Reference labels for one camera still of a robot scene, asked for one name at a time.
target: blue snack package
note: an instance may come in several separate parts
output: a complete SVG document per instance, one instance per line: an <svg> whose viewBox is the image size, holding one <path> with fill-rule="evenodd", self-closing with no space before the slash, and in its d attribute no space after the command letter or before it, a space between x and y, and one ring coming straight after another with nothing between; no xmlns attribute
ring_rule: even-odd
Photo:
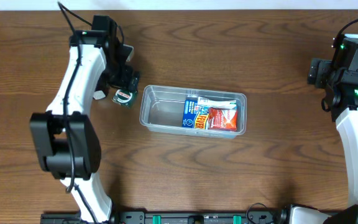
<svg viewBox="0 0 358 224"><path fill-rule="evenodd" d="M205 129L208 120L209 106L198 106L197 99L188 98L183 112L184 128Z"/></svg>

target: green clamp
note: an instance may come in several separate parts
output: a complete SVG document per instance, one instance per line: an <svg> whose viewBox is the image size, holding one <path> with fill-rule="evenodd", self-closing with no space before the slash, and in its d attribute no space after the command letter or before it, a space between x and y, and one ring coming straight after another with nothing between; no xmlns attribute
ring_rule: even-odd
<svg viewBox="0 0 358 224"><path fill-rule="evenodd" d="M160 215L153 215L153 224L161 224L161 216Z"/></svg>
<svg viewBox="0 0 358 224"><path fill-rule="evenodd" d="M241 224L241 216L240 215L233 216L233 224Z"/></svg>

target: white wall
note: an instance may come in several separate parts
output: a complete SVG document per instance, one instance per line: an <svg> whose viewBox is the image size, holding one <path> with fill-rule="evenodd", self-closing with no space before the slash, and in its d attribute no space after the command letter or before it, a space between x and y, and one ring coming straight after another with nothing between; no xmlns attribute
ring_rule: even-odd
<svg viewBox="0 0 358 224"><path fill-rule="evenodd" d="M0 0L0 10L57 10L57 0ZM358 9L358 0L61 0L72 10Z"/></svg>

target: wooden table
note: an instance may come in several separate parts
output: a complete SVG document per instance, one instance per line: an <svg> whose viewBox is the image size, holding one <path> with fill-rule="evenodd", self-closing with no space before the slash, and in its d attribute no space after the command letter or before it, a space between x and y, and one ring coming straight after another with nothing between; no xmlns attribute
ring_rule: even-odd
<svg viewBox="0 0 358 224"><path fill-rule="evenodd" d="M343 209L341 139L323 90L306 84L313 57L331 59L336 32L358 11L81 11L108 14L135 47L147 85L247 96L247 131L230 139L152 133L131 110L94 101L103 149L99 169L116 205L161 210L245 210L255 202ZM72 19L77 29L88 27ZM350 31L358 33L358 24ZM0 223L38 223L78 209L40 170L29 130L68 64L70 30L60 12L0 12Z"/></svg>

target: clear plastic container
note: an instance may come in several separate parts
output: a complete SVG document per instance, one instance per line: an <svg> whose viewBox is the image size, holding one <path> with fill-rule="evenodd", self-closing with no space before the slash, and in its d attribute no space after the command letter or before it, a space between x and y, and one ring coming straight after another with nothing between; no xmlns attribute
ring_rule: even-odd
<svg viewBox="0 0 358 224"><path fill-rule="evenodd" d="M197 96L215 101L236 100L237 131L183 128L181 124L185 100ZM139 119L150 131L233 139L246 131L247 98L242 93L149 85L144 88Z"/></svg>

